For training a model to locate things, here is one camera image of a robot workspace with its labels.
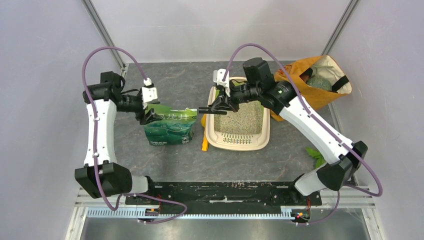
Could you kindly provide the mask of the black clip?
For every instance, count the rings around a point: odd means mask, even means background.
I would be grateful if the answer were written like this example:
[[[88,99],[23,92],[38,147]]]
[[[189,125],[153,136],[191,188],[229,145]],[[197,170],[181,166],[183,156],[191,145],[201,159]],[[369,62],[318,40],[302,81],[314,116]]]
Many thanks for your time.
[[[225,110],[213,110],[211,107],[200,106],[197,109],[199,114],[210,114],[210,115],[226,115],[227,111]]]

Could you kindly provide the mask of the green cat litter bag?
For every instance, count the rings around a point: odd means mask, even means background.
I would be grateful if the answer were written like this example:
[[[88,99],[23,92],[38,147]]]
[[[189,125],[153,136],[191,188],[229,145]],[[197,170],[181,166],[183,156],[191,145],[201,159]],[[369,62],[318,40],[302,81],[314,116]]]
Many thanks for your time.
[[[163,104],[150,104],[159,120],[143,126],[148,143],[152,146],[184,145],[193,139],[193,125],[197,121],[196,108],[172,109]]]

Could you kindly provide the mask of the yellow plastic scoop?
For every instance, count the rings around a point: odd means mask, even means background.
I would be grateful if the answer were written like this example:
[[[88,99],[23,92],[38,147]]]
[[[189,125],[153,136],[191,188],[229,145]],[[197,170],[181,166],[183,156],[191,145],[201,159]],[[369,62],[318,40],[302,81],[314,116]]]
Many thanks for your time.
[[[200,120],[200,123],[203,127],[203,139],[202,139],[202,146],[201,146],[201,150],[203,152],[207,152],[209,149],[209,142],[206,137],[206,119],[207,119],[207,116],[204,114]]]

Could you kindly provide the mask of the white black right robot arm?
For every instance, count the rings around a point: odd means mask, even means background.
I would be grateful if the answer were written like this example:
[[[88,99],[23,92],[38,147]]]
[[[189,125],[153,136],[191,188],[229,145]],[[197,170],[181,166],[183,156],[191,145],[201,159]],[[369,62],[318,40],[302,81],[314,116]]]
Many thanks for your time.
[[[200,108],[201,113],[225,115],[237,112],[240,104],[260,102],[296,127],[325,160],[325,164],[295,180],[288,191],[289,200],[300,205],[313,192],[338,191],[359,169],[368,146],[363,141],[353,142],[329,125],[290,82],[276,82],[269,64],[261,57],[245,61],[242,67],[246,81],[240,85],[230,81],[225,69],[214,71],[219,94],[207,107]]]

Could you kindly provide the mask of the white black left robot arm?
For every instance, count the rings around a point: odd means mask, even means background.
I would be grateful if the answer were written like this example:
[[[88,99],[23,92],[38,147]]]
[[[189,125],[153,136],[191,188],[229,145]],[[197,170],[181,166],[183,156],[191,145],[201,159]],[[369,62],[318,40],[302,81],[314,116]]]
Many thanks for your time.
[[[134,113],[146,125],[161,120],[149,104],[158,104],[157,88],[147,78],[136,95],[124,92],[125,79],[112,71],[102,72],[98,84],[88,85],[83,99],[89,120],[88,147],[83,167],[74,171],[75,180],[94,199],[119,194],[137,194],[144,204],[152,204],[157,191],[149,176],[132,176],[118,164],[114,145],[114,123],[118,112]]]

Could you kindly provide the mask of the beige green litter box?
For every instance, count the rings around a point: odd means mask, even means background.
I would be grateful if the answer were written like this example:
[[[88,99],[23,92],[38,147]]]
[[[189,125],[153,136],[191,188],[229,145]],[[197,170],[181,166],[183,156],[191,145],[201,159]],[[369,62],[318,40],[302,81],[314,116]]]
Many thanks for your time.
[[[269,142],[270,127],[270,110],[258,101],[241,103],[238,112],[206,114],[208,143],[224,150],[260,150]]]

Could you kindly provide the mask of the green melon in bag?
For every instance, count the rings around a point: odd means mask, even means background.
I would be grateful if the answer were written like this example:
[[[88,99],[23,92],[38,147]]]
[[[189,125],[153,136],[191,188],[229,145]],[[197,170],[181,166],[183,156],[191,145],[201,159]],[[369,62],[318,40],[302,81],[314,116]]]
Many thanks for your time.
[[[308,86],[325,91],[332,90],[332,84],[330,81],[314,73],[312,68],[308,68],[304,73],[308,76],[308,79],[305,82]]]

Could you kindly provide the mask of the white radish with leaves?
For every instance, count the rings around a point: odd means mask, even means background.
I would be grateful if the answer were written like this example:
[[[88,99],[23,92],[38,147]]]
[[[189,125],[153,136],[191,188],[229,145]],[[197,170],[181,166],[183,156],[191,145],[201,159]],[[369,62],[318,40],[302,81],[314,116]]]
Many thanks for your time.
[[[324,156],[317,149],[306,147],[305,150],[315,160],[315,169],[326,163]]]

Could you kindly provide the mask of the orange tote bag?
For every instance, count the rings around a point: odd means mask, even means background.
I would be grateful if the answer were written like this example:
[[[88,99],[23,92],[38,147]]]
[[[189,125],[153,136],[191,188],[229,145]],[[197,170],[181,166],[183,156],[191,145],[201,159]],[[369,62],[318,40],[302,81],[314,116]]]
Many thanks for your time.
[[[303,58],[285,65],[274,74],[275,81],[288,81],[286,74],[314,110],[349,95],[353,89],[346,74],[329,55]]]

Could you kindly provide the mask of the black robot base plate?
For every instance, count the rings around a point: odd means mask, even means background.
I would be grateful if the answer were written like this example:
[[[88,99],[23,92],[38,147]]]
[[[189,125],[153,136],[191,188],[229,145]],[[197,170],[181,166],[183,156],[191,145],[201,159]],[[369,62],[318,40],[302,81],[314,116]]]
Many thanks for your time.
[[[164,199],[160,213],[277,214],[281,206],[321,206],[319,192],[303,196],[291,181],[157,181],[148,195]]]

